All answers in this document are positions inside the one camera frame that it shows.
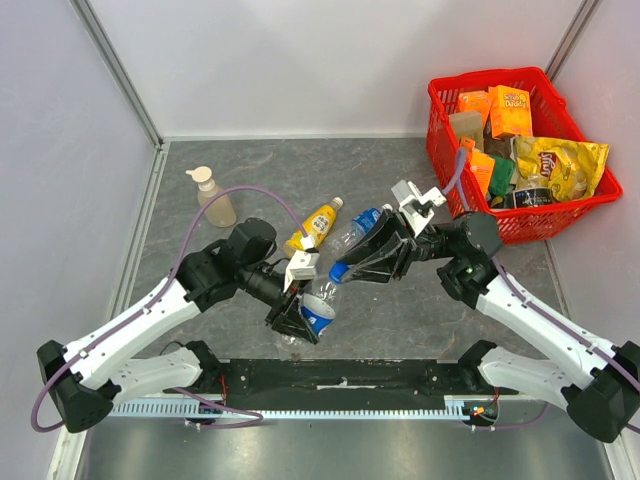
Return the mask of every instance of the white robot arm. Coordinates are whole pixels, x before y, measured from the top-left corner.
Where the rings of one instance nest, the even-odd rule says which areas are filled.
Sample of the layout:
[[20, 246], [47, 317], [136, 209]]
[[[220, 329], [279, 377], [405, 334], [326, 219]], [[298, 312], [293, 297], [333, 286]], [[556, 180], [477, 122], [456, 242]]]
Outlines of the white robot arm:
[[393, 188], [400, 207], [385, 209], [361, 242], [339, 262], [342, 281], [401, 279], [415, 261], [449, 258], [437, 273], [454, 300], [492, 317], [548, 360], [513, 354], [490, 342], [473, 346], [459, 363], [491, 386], [513, 389], [566, 410], [591, 436], [612, 442], [640, 407], [640, 348], [614, 345], [535, 298], [493, 256], [502, 246], [495, 217], [466, 212], [430, 225], [442, 203], [437, 189], [421, 195], [411, 182]]
[[[296, 252], [286, 272], [277, 273], [266, 262], [275, 241], [271, 225], [250, 218], [228, 239], [187, 255], [169, 285], [170, 277], [163, 279], [98, 330], [67, 345], [52, 340], [40, 347], [37, 356], [45, 384], [66, 368], [49, 391], [67, 429], [86, 430], [114, 406], [136, 397], [176, 387], [210, 389], [222, 367], [202, 341], [155, 358], [132, 357], [170, 329], [233, 297], [238, 289], [271, 306], [265, 320], [272, 329], [317, 343], [313, 328], [299, 314], [298, 292], [315, 276], [318, 253]], [[104, 338], [106, 332], [111, 334]], [[104, 340], [93, 345], [98, 338]]]

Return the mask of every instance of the plastic bottle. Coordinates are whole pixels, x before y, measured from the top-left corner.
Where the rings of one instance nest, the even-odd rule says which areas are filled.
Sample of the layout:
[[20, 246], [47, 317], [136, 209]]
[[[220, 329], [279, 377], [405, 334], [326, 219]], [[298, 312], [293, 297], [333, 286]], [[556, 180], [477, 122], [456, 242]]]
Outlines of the plastic bottle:
[[[213, 180], [209, 167], [198, 167], [195, 170], [187, 170], [187, 175], [198, 184], [198, 203], [203, 206], [218, 193], [221, 188]], [[236, 211], [231, 205], [228, 195], [220, 197], [205, 211], [207, 220], [216, 227], [230, 227], [238, 220]]]
[[[307, 218], [303, 225], [304, 229], [309, 235], [313, 237], [314, 245], [317, 247], [322, 243], [324, 238], [329, 233], [329, 230], [336, 221], [336, 215], [338, 210], [342, 208], [342, 199], [336, 197], [327, 205], [323, 205], [318, 210], [313, 212], [309, 218]], [[287, 256], [292, 257], [296, 250], [304, 250], [300, 240], [302, 239], [302, 232], [296, 230], [289, 240], [283, 246], [284, 253]]]
[[313, 280], [309, 290], [302, 296], [300, 313], [317, 335], [324, 332], [340, 309], [343, 286], [337, 279], [343, 274], [342, 267], [332, 268], [328, 275]]
[[345, 252], [360, 241], [380, 218], [380, 210], [370, 208], [351, 219], [349, 223], [333, 232], [326, 242], [325, 251], [333, 260], [340, 258]]

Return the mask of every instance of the water bottle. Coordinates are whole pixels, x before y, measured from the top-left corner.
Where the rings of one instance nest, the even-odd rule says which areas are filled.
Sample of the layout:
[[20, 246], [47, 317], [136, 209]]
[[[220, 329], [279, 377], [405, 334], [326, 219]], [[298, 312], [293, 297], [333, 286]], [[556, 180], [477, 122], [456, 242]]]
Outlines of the water bottle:
[[342, 300], [340, 277], [344, 264], [336, 264], [328, 275], [321, 275], [311, 282], [309, 290], [302, 295], [300, 314], [306, 318], [316, 335], [321, 335], [336, 317]]
[[348, 252], [362, 237], [369, 233], [378, 218], [380, 218], [380, 210], [370, 208], [337, 229], [325, 242], [329, 256], [335, 260]]

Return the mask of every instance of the yellow bottle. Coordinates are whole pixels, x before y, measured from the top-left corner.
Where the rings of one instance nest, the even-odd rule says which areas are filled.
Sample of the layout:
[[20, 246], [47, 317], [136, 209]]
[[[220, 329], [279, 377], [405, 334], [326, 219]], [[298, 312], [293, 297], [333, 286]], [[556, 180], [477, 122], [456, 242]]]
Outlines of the yellow bottle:
[[[313, 237], [314, 245], [317, 247], [322, 243], [324, 238], [331, 230], [333, 223], [336, 221], [336, 215], [338, 210], [342, 208], [342, 199], [336, 197], [328, 205], [323, 205], [318, 210], [307, 218], [302, 225], [309, 235]], [[289, 240], [283, 246], [284, 253], [287, 256], [292, 257], [296, 250], [304, 250], [300, 240], [302, 239], [302, 232], [296, 230]]]

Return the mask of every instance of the bottle cap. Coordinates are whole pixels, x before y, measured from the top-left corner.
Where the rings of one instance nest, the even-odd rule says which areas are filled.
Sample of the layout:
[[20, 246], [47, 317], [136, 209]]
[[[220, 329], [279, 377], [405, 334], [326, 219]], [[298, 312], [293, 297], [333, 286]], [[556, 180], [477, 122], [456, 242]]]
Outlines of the bottle cap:
[[213, 173], [209, 167], [198, 167], [195, 170], [187, 170], [187, 175], [191, 175], [193, 181], [198, 184], [200, 190], [211, 190], [216, 186], [216, 182], [213, 180]]
[[342, 276], [349, 271], [349, 265], [343, 262], [336, 262], [329, 270], [329, 279], [333, 283], [340, 285], [342, 283]]
[[340, 197], [335, 197], [333, 200], [331, 200], [331, 203], [336, 206], [336, 210], [340, 210], [342, 208], [342, 205], [344, 205], [344, 202]]

